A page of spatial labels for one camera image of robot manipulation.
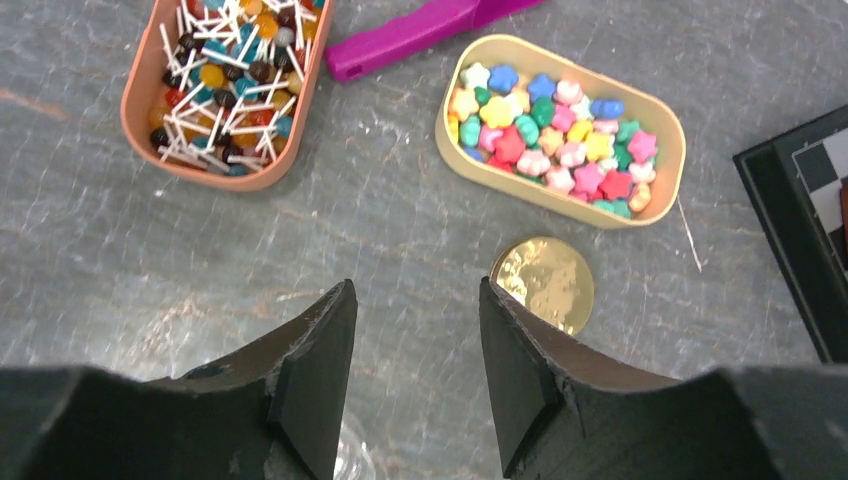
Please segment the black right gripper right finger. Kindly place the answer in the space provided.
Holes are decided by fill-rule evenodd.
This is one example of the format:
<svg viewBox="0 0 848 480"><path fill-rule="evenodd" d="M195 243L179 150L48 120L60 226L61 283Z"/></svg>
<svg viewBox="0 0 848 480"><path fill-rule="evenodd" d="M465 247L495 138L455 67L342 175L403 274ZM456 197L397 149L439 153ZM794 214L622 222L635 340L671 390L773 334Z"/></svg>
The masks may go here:
<svg viewBox="0 0 848 480"><path fill-rule="evenodd" d="M641 370L479 286L486 379L507 479L843 479L843 365Z"/></svg>

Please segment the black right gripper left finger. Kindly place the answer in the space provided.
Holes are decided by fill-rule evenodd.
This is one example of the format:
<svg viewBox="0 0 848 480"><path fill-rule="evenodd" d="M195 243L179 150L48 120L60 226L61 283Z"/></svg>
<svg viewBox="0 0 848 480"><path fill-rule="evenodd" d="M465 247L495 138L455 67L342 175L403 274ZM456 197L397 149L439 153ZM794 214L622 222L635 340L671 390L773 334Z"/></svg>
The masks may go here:
<svg viewBox="0 0 848 480"><path fill-rule="evenodd" d="M1 371L5 479L330 479L358 302L350 280L178 378Z"/></svg>

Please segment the beige tray of star candies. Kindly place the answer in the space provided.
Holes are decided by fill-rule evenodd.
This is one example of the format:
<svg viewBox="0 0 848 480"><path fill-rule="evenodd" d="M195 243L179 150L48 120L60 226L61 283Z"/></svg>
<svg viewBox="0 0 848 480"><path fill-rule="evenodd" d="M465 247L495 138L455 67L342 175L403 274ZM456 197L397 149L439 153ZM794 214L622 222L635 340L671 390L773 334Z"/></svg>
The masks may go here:
<svg viewBox="0 0 848 480"><path fill-rule="evenodd" d="M461 176L608 229L662 218L686 158L663 101L509 35L463 52L435 139Z"/></svg>

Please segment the orange tray of lollipops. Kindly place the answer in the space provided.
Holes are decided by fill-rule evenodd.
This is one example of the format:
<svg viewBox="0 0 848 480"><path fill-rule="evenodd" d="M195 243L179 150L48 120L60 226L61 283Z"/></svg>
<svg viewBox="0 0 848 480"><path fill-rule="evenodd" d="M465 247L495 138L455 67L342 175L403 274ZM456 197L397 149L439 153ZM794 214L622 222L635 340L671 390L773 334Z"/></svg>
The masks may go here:
<svg viewBox="0 0 848 480"><path fill-rule="evenodd" d="M121 104L127 140L186 180L257 191L292 167L331 1L158 1Z"/></svg>

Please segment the magenta plastic scoop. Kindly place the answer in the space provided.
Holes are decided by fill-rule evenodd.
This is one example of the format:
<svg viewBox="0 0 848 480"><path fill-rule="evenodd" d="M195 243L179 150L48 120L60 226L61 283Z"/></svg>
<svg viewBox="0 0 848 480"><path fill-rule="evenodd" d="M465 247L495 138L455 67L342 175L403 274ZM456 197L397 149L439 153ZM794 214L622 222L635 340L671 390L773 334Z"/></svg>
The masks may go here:
<svg viewBox="0 0 848 480"><path fill-rule="evenodd" d="M326 48L324 59L333 78L344 83L537 4L533 0L429 1Z"/></svg>

